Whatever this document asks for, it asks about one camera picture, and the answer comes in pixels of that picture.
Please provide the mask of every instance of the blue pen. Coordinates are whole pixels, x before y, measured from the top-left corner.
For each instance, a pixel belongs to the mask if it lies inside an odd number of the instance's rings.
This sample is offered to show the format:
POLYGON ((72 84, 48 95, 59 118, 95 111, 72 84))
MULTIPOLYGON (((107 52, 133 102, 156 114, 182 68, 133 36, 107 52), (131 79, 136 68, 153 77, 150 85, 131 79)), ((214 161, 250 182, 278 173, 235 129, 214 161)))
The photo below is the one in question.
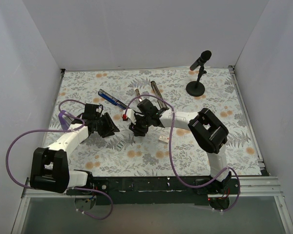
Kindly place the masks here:
POLYGON ((125 104, 123 104, 121 101, 119 101, 115 97, 111 96, 110 94, 108 94, 107 92, 105 92, 102 89, 100 89, 98 91, 98 95, 103 97, 105 100, 109 101, 110 103, 112 103, 114 106, 119 106, 123 110, 125 110, 127 108, 127 106, 125 104))

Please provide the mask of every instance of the wall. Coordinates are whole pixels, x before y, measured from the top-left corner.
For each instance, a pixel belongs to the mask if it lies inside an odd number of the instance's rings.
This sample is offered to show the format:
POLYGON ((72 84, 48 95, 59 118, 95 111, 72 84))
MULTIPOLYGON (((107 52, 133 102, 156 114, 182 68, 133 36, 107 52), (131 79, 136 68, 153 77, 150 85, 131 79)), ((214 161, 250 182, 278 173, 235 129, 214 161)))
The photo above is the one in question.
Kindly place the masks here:
POLYGON ((251 123, 293 221, 293 0, 270 0, 236 64, 251 123))
MULTIPOLYGON (((11 233, 22 188, 5 169, 12 140, 48 126, 60 70, 21 0, 0 0, 0 234, 11 233)), ((25 137, 12 149, 11 170, 25 182, 43 135, 25 137)))
POLYGON ((268 0, 23 0, 67 70, 236 63, 268 0))

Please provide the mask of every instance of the table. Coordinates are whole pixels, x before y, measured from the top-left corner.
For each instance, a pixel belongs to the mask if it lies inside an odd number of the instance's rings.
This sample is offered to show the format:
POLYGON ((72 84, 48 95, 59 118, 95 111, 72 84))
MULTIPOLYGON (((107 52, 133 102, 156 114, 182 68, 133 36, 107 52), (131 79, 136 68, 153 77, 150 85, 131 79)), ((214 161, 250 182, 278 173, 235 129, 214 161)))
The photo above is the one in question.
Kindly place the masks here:
MULTIPOLYGON (((91 171, 94 176, 173 176, 169 163, 168 144, 159 142, 159 136, 168 137, 169 128, 150 127, 145 137, 134 137, 129 122, 121 119, 122 109, 98 96, 103 89, 124 103, 141 94, 154 94, 150 85, 156 81, 163 98, 176 111, 198 112, 211 109, 229 130, 226 147, 227 161, 239 175, 261 175, 256 147, 251 140, 246 118, 240 106, 237 91, 228 69, 207 69, 201 78, 206 91, 201 97, 186 93, 186 85, 196 80, 197 72, 187 69, 122 70, 65 72, 50 129, 60 129, 58 104, 65 99, 102 104, 121 130, 114 136, 101 138, 92 134, 69 157, 71 170, 91 171)), ((136 108, 138 101, 133 102, 136 108)), ((65 103, 63 109, 78 115, 84 107, 78 103, 65 103)), ((48 133, 44 147, 61 134, 48 133)), ((181 176, 209 175, 206 153, 197 145, 190 131, 174 129, 172 138, 173 160, 181 176)))

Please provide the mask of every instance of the floral tablecloth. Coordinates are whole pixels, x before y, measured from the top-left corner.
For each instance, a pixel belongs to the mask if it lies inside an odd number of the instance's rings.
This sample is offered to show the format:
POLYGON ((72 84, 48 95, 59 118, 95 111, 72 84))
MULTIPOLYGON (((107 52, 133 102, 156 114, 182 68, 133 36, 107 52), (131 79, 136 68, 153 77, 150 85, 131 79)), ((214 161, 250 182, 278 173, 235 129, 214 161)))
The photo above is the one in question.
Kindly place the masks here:
MULTIPOLYGON (((162 96, 176 111, 198 112, 203 107, 211 109, 229 130, 226 147, 228 164, 239 175, 260 175, 257 153, 250 139, 246 119, 242 113, 237 93, 228 69, 207 69, 201 78, 206 91, 201 97, 186 93, 187 83, 196 80, 197 72, 182 69, 65 72, 57 105, 65 99, 77 99, 86 103, 104 105, 114 123, 121 130, 114 136, 101 138, 92 134, 69 157, 70 169, 92 171, 94 176, 173 176, 169 163, 168 145, 159 142, 159 136, 167 137, 169 128, 150 127, 146 137, 134 137, 128 129, 129 122, 121 119, 122 109, 98 96, 103 89, 124 103, 139 88, 141 94, 153 94, 150 82, 156 81, 162 96)), ((133 102, 136 108, 138 101, 133 102)), ((50 129, 60 129, 58 107, 55 107, 50 129)), ((72 114, 83 112, 77 103, 65 103, 63 109, 72 114)), ((48 133, 44 146, 61 134, 48 133)), ((179 175, 209 175, 206 153, 196 143, 191 132, 174 129, 173 160, 179 175)))

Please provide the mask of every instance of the black microphone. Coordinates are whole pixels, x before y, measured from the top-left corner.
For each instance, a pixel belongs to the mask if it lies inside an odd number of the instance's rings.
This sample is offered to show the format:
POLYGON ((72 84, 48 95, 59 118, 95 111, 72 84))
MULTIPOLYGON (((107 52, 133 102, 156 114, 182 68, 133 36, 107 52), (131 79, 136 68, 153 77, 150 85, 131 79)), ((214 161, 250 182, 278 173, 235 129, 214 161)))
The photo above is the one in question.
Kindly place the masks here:
POLYGON ((201 56, 195 61, 191 67, 190 70, 194 71, 198 66, 203 66, 211 57, 211 51, 206 50, 203 53, 201 53, 201 56))

